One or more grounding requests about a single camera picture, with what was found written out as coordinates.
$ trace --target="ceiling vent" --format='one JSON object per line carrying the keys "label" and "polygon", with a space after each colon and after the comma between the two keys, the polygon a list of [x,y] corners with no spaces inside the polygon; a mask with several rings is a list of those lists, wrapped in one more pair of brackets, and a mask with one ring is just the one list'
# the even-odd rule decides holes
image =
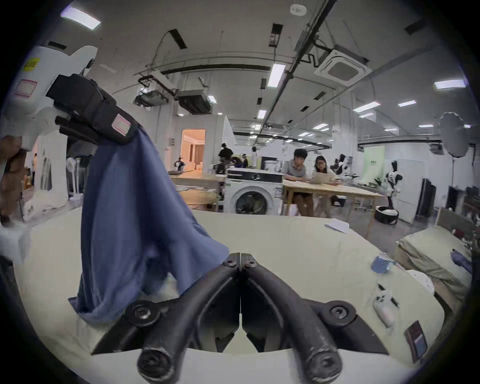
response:
{"label": "ceiling vent", "polygon": [[192,115],[207,115],[212,113],[212,106],[207,101],[207,96],[203,89],[179,91],[176,94],[176,99],[180,106]]}
{"label": "ceiling vent", "polygon": [[364,78],[372,70],[366,66],[366,59],[335,45],[330,52],[325,52],[319,59],[317,76],[333,80],[344,86],[351,86]]}
{"label": "ceiling vent", "polygon": [[434,155],[444,154],[444,148],[440,143],[429,143],[429,145],[430,145],[430,152],[432,152]]}

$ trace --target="ceiling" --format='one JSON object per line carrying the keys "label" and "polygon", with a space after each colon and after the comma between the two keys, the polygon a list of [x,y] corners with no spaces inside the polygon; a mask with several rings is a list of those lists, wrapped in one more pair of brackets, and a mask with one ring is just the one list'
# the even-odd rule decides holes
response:
{"label": "ceiling", "polygon": [[[306,6],[305,16],[289,13],[294,2]],[[217,63],[270,67],[274,58],[288,69],[302,30],[323,4],[323,0],[82,0],[73,5],[101,24],[90,31],[62,20],[49,39],[66,45],[68,54],[86,44],[98,47],[89,75],[113,93],[137,85],[137,74],[152,63],[162,36],[173,28],[178,29],[187,48],[180,50],[167,35],[153,63],[161,71]],[[447,111],[458,113],[473,126],[470,136],[480,138],[480,128],[475,126],[480,115],[468,88],[443,92],[434,89],[434,81],[463,77],[463,73],[428,26],[411,35],[405,31],[418,19],[400,0],[338,0],[320,28],[319,39],[330,48],[336,43],[366,57],[373,71],[371,80],[363,79],[346,89],[315,75],[312,64],[302,62],[269,119],[280,126],[264,132],[298,137],[311,131],[314,137],[309,140],[326,142],[331,130],[313,131],[314,126],[322,122],[333,126],[335,108],[351,109],[352,102],[358,106],[375,99],[381,105],[370,118],[374,121],[356,120],[360,139],[392,135],[385,131],[390,127],[397,127],[395,134],[399,135],[437,133],[435,127],[420,129],[418,125],[436,126],[441,114]],[[275,52],[268,46],[272,23],[283,24]],[[314,48],[311,53],[321,56],[323,51]],[[261,70],[184,72],[182,88],[199,88],[199,76],[209,85],[208,93],[218,101],[214,113],[223,112],[234,131],[252,131],[250,125],[255,122],[258,109],[268,110],[278,91],[260,89],[261,79],[269,76],[269,72]],[[314,100],[322,91],[325,96]],[[402,108],[397,105],[412,99],[417,104]],[[242,144],[249,142],[247,136],[237,136],[237,140]]]}

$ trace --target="folded cloth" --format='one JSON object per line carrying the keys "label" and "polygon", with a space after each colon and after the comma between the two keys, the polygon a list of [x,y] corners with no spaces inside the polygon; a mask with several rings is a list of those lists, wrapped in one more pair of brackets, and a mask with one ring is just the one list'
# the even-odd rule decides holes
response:
{"label": "folded cloth", "polygon": [[452,249],[450,257],[452,258],[452,261],[455,265],[458,265],[459,267],[464,267],[468,273],[472,274],[472,262],[468,260],[464,255]]}
{"label": "folded cloth", "polygon": [[75,311],[88,323],[119,316],[168,272],[183,293],[228,257],[175,190],[139,129],[128,144],[105,140],[92,158],[82,211],[82,277]]}

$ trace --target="woman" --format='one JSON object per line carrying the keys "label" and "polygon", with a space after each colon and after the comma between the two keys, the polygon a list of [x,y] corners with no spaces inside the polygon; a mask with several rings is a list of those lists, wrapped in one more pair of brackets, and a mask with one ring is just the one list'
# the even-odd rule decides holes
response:
{"label": "woman", "polygon": [[[336,176],[335,172],[333,172],[328,166],[327,166],[327,161],[325,160],[325,157],[323,156],[317,156],[315,159],[315,167],[313,168],[313,174],[312,177],[315,176],[316,172],[321,172],[321,173],[327,173],[329,175],[332,175],[332,179]],[[330,185],[339,185],[341,184],[340,181],[329,181],[327,184]],[[331,218],[332,214],[330,212],[330,199],[327,196],[321,196],[314,194],[313,195],[314,202],[316,200],[316,205],[313,210],[313,215],[315,217],[320,217],[322,215],[322,212],[325,211],[325,217],[326,218]]]}

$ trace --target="sticker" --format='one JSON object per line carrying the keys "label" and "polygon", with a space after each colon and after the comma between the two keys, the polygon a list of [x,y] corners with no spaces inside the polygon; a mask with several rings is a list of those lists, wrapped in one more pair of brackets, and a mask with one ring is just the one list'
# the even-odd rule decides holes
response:
{"label": "sticker", "polygon": [[122,136],[126,136],[130,130],[130,122],[123,118],[120,114],[117,114],[115,120],[112,123],[112,127]]}
{"label": "sticker", "polygon": [[36,81],[22,79],[19,81],[17,88],[15,89],[14,95],[16,97],[22,97],[22,98],[28,99],[32,95],[33,91],[35,90],[36,85],[37,85]]}
{"label": "sticker", "polygon": [[39,62],[40,62],[40,57],[33,57],[31,59],[28,59],[24,65],[24,72],[33,71]]}

